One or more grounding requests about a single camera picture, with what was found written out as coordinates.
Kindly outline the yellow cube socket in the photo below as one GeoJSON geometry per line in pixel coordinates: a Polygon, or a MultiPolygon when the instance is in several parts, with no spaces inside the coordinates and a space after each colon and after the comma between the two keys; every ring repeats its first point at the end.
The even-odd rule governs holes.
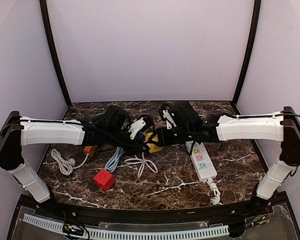
{"type": "MultiPolygon", "coordinates": [[[[149,140],[149,133],[146,134],[145,140],[146,140],[146,141],[149,140]]],[[[152,153],[159,152],[159,151],[161,151],[162,149],[163,149],[163,147],[160,147],[160,148],[159,148],[159,147],[151,147],[151,148],[149,149],[148,152],[149,152],[150,154],[152,154],[152,153]]]]}

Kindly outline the white power strip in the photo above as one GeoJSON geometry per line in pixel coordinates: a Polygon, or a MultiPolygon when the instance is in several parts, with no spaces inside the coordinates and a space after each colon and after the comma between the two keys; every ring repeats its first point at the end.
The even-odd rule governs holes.
{"type": "Polygon", "coordinates": [[[191,161],[195,168],[199,181],[204,182],[209,178],[214,179],[218,174],[212,163],[212,160],[206,150],[203,143],[193,143],[193,141],[187,141],[185,143],[187,150],[191,153],[191,161]]]}

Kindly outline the red cube socket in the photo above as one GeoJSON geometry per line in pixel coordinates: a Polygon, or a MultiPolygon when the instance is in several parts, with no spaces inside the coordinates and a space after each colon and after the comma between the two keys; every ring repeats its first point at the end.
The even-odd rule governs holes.
{"type": "Polygon", "coordinates": [[[103,189],[104,191],[108,191],[115,183],[114,176],[106,171],[105,169],[101,169],[93,178],[95,184],[103,189]]]}

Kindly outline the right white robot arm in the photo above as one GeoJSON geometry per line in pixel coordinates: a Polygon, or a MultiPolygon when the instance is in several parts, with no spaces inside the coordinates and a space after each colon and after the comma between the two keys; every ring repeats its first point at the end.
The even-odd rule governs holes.
{"type": "Polygon", "coordinates": [[[202,119],[193,108],[173,106],[162,111],[167,126],[153,131],[158,147],[186,142],[219,143],[229,140],[269,140],[280,143],[281,152],[258,183],[259,199],[272,197],[288,175],[300,166],[300,115],[290,106],[282,111],[257,115],[208,115],[202,119]]]}

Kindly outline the blue cube socket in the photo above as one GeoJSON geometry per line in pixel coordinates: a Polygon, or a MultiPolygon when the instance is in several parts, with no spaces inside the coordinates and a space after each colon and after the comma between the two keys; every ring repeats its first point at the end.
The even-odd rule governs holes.
{"type": "Polygon", "coordinates": [[[142,132],[138,132],[138,133],[137,133],[137,136],[138,136],[140,139],[145,139],[145,135],[144,135],[142,132]]]}

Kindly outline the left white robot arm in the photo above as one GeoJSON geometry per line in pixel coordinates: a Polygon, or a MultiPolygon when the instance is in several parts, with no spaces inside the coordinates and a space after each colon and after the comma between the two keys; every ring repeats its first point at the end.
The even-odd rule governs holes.
{"type": "Polygon", "coordinates": [[[0,168],[18,180],[37,203],[50,199],[51,192],[22,155],[22,147],[36,144],[75,146],[112,145],[129,155],[141,153],[146,143],[138,137],[153,125],[141,116],[124,126],[127,115],[111,120],[46,120],[20,116],[12,111],[0,130],[0,168]]]}

